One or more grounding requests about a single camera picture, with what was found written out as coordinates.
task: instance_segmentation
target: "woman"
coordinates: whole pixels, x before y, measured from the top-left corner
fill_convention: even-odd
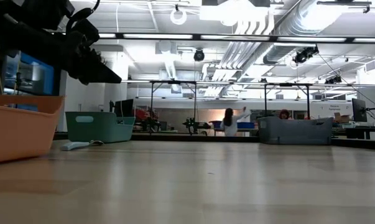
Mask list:
[[[243,113],[240,115],[233,115],[233,109],[227,108],[225,112],[225,118],[223,118],[220,128],[225,131],[225,136],[235,136],[237,134],[237,121],[248,114],[246,113],[246,107],[243,108]]]
[[[289,112],[286,109],[281,110],[280,114],[279,114],[279,118],[280,119],[289,119]]]

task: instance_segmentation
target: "computer monitor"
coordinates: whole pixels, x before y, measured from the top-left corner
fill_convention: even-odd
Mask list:
[[[353,118],[355,122],[367,122],[366,102],[352,99]]]
[[[114,113],[117,117],[133,117],[133,99],[116,101],[114,105]]]

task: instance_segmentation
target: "wooden floor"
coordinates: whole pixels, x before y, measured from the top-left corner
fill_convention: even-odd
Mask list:
[[[0,164],[0,223],[374,224],[375,151],[146,141],[72,152],[55,146],[47,157]]]

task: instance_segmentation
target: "cardboard box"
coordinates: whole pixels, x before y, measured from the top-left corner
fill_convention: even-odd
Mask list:
[[[337,123],[349,123],[350,115],[341,115],[340,113],[334,113],[335,122]]]

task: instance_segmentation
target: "orange plastic bin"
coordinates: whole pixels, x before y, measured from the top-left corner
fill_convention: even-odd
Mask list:
[[[11,104],[35,105],[38,112]],[[0,95],[0,162],[47,154],[62,104],[62,96]]]

